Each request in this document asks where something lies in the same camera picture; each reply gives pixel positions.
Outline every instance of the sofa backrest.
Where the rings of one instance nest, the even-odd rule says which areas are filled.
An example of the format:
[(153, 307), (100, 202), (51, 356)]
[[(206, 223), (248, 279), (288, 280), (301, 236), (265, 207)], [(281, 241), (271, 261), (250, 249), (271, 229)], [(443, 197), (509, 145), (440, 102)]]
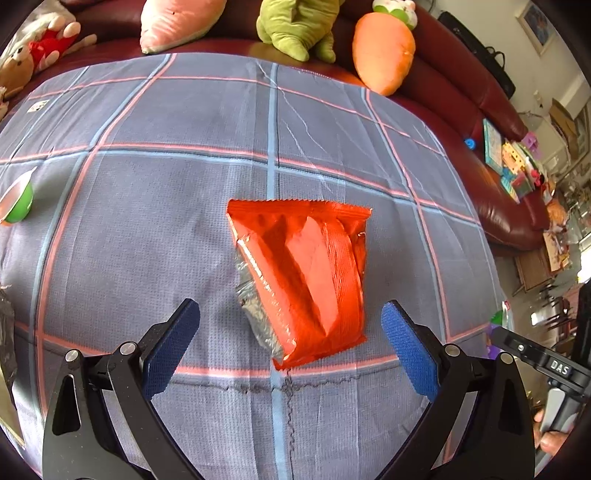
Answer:
[[(61, 0), (79, 11), (82, 34), (96, 33), (99, 42), (138, 37), (145, 0)], [(261, 0), (228, 0), (226, 9), (208, 37), (257, 40), (256, 18)], [(337, 64), (355, 74), (352, 41), (355, 24), (372, 11), (371, 0), (347, 0), (333, 27)], [(446, 27), (417, 6), (414, 30), (417, 53), (398, 95), (427, 107), (464, 139), (482, 146), (482, 119), (487, 117), (511, 140), (521, 140), (527, 127), (500, 85), (478, 59)]]

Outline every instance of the pink plush pillow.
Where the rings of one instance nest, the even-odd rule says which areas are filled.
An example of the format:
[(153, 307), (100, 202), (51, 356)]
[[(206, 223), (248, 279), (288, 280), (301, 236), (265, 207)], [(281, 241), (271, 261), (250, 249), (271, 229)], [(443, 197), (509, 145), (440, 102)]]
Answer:
[(146, 0), (139, 44), (158, 53), (204, 36), (222, 15), (226, 0)]

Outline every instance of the carrot plush toy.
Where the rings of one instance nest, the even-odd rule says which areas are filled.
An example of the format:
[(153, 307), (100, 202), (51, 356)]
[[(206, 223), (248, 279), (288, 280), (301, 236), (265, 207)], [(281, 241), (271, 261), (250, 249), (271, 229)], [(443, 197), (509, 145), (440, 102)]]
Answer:
[(353, 62), (359, 78), (370, 90), (392, 95), (402, 85), (413, 64), (417, 26), (411, 0), (374, 0), (373, 13), (357, 22)]

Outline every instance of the green dinosaur plush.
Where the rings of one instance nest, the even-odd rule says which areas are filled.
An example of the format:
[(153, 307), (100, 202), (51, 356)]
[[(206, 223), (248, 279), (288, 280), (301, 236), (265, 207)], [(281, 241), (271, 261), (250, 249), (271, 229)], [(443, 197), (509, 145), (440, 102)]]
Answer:
[(259, 38), (299, 60), (316, 56), (327, 63), (336, 60), (331, 32), (345, 0), (263, 0), (256, 19)]

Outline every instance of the silver bolt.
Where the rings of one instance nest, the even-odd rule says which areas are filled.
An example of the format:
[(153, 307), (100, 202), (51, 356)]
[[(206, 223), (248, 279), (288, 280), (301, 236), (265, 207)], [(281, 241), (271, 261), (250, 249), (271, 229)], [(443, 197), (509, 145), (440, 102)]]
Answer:
[(78, 350), (70, 350), (66, 353), (66, 362), (73, 362), (78, 358)]
[(445, 346), (445, 353), (447, 353), (449, 356), (459, 356), (460, 349), (457, 345), (450, 343), (449, 345)]
[(119, 348), (119, 351), (121, 352), (121, 355), (129, 355), (131, 353), (134, 353), (135, 352), (135, 343), (133, 343), (133, 342), (124, 343)]
[(501, 353), (501, 362), (507, 365), (511, 365), (513, 363), (513, 357), (509, 355), (507, 352)]

